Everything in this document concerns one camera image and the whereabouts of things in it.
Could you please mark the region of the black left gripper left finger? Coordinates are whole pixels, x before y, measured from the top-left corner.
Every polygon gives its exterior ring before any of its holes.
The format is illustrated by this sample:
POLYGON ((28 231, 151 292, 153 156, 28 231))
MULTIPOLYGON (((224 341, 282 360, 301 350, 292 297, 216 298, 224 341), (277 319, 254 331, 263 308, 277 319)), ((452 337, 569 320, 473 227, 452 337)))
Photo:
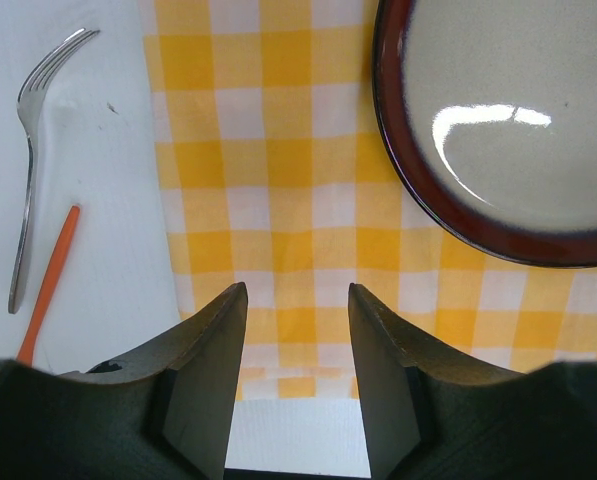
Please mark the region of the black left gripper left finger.
POLYGON ((0 360, 0 479, 221 478, 247 307, 233 284, 87 372, 0 360))

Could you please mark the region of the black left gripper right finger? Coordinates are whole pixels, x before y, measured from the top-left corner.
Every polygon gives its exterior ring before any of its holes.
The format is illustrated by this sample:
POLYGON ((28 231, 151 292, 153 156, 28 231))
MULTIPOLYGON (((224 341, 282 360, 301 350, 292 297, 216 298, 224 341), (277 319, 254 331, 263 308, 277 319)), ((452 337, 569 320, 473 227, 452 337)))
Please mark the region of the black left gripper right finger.
POLYGON ((360 284, 348 313, 373 478, 597 479, 597 361, 501 368, 360 284))

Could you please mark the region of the yellow white checkered cloth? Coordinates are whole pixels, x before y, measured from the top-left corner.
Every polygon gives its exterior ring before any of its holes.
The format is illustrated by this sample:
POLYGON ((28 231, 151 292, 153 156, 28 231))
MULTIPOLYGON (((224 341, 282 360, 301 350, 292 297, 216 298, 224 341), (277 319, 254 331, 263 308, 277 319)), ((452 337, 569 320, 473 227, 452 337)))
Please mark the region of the yellow white checkered cloth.
POLYGON ((597 269, 479 252, 404 190, 370 86, 373 1, 143 1, 182 317, 248 290, 242 400, 357 393, 348 288, 479 359, 597 359, 597 269))

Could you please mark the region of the red rimmed cream plate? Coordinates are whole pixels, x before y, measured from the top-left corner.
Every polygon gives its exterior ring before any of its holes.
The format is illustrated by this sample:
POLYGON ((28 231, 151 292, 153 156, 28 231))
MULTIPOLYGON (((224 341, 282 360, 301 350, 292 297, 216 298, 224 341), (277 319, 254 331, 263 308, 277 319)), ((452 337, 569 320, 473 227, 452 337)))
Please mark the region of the red rimmed cream plate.
POLYGON ((597 267, 597 1, 382 1, 372 89, 398 176, 445 230, 597 267))

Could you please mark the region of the orange chopsticks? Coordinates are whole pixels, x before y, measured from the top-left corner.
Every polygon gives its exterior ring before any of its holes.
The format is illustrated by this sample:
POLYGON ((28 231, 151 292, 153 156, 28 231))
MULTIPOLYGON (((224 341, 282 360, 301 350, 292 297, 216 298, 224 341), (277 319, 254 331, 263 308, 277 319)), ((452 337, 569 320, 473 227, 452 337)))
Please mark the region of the orange chopsticks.
POLYGON ((17 355, 17 360, 25 365, 31 366, 33 363, 37 339, 67 261, 80 213, 79 205, 71 206, 54 245, 28 328, 17 355))

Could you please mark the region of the silver fork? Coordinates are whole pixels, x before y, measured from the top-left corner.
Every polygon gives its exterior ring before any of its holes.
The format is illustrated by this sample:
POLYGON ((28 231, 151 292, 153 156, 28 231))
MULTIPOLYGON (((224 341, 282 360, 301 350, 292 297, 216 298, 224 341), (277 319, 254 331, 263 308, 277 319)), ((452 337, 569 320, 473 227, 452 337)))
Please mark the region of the silver fork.
POLYGON ((39 122, 44 100, 60 69, 80 48, 99 33, 99 29, 80 28, 69 35, 31 70, 17 96, 17 115, 26 136, 28 167, 22 225, 8 296, 7 311, 9 314, 16 314, 20 308, 29 272, 36 173, 39 159, 39 122))

